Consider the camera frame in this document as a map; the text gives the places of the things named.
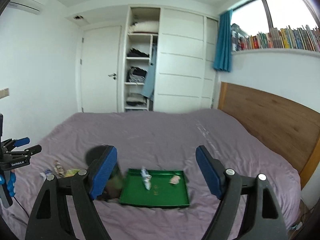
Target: wall switch panel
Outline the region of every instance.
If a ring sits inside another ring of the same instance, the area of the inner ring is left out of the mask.
[[[0,99],[7,97],[9,95],[9,88],[5,88],[0,90]]]

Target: blue glove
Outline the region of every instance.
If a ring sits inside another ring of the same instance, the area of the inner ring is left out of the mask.
[[[16,190],[14,188],[14,184],[16,182],[16,174],[14,172],[10,172],[10,180],[7,183],[7,189],[9,191],[10,197],[13,197],[16,194]],[[0,175],[0,185],[5,183],[5,178]]]

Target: hanging blue garment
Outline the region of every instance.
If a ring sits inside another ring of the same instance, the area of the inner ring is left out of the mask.
[[[155,76],[156,76],[156,61],[157,61],[157,46],[152,47],[151,65],[148,68],[146,80],[142,89],[142,95],[153,100],[153,90],[155,88]]]
[[[218,71],[231,71],[231,17],[233,10],[220,15],[218,42],[213,68]]]

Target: window pane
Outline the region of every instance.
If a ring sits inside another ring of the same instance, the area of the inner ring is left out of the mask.
[[[269,32],[267,15],[261,0],[255,0],[235,10],[231,25],[233,23],[239,25],[242,30],[252,36],[259,32]]]
[[[315,28],[316,22],[303,0],[267,0],[273,26],[275,28],[301,28],[309,25]]]

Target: metal screw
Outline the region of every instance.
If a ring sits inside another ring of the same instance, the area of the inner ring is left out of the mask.
[[[83,176],[83,175],[87,174],[87,170],[85,170],[85,169],[79,170],[78,174]]]
[[[261,180],[266,180],[267,179],[267,177],[264,174],[259,174],[258,178],[261,179]]]
[[[53,180],[53,179],[54,179],[54,175],[53,174],[48,175],[47,180]]]
[[[228,175],[234,175],[235,174],[235,171],[233,169],[227,169],[226,170],[226,174]]]

